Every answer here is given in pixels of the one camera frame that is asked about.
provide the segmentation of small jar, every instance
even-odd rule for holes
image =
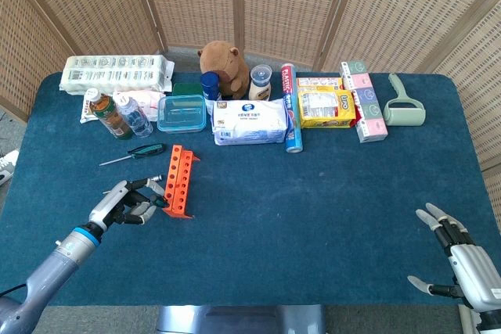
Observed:
[[[250,72],[249,100],[251,101],[269,101],[272,95],[272,68],[266,64],[255,66]]]

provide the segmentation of beverage bottle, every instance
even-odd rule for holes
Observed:
[[[116,97],[117,108],[125,123],[139,137],[148,137],[153,132],[153,125],[150,123],[137,101],[126,94]]]
[[[131,128],[118,113],[115,101],[110,96],[102,95],[96,88],[90,88],[85,93],[85,99],[90,102],[89,107],[92,113],[108,128],[113,136],[120,140],[132,137]]]

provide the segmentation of orange test tube rack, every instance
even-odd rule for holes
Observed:
[[[169,204],[168,207],[164,208],[164,212],[171,217],[192,218],[185,213],[185,208],[191,164],[194,160],[200,159],[192,151],[183,149],[181,145],[172,146],[171,164],[169,165],[164,195]]]

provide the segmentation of green screwdriver handle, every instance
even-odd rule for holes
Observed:
[[[145,156],[156,156],[157,154],[163,153],[167,146],[165,144],[152,144],[143,145],[133,150],[129,150],[127,154],[130,154],[132,158],[143,158]]]

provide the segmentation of plastic food container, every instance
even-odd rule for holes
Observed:
[[[158,102],[159,130],[167,133],[199,132],[207,123],[202,95],[175,95]]]

